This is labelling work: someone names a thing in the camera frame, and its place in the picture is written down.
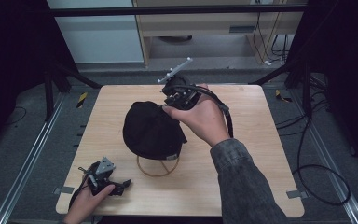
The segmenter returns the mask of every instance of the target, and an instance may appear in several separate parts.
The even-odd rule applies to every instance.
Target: wooden table
[[[200,216],[220,217],[221,201],[217,172],[210,147],[181,124],[188,142],[183,145],[177,168],[169,175],[151,177],[143,174],[136,156],[123,141],[124,118],[132,103],[153,101],[163,104],[163,86],[104,86],[89,118],[80,146],[65,181],[77,188],[83,173],[78,167],[89,167],[106,156],[116,165],[111,180],[132,179],[124,194],[108,197],[95,215]],[[301,217],[304,207],[299,198],[289,199],[286,191],[296,190],[282,144],[260,86],[210,85],[210,90],[229,106],[234,136],[242,141],[254,158],[255,165],[266,176],[274,198],[289,217]],[[166,162],[172,166],[174,161]],[[143,159],[149,171],[163,170],[159,161]],[[62,193],[56,210],[68,211],[70,194]]]

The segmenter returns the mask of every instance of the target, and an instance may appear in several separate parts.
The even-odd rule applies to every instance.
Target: black hat
[[[123,138],[134,154],[160,161],[178,158],[187,142],[179,121],[150,101],[132,104],[124,120]]]

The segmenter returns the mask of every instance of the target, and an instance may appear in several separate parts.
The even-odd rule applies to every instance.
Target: jacket sleeve
[[[225,224],[288,222],[243,143],[225,140],[211,149],[211,156],[218,173]]]

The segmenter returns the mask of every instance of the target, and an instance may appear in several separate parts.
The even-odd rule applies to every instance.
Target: white cabinet
[[[131,0],[48,0],[50,8],[132,7]],[[144,63],[134,16],[57,17],[66,44],[80,70]]]

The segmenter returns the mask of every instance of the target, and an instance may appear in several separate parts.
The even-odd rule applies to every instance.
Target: finger
[[[115,185],[111,184],[104,187],[97,195],[95,195],[95,200],[97,203],[100,203],[103,199],[105,199],[115,188]]]
[[[208,89],[208,85],[206,83],[199,84],[198,86]]]
[[[186,111],[178,110],[175,107],[164,105],[162,110],[165,111],[171,118],[181,120],[184,116]]]

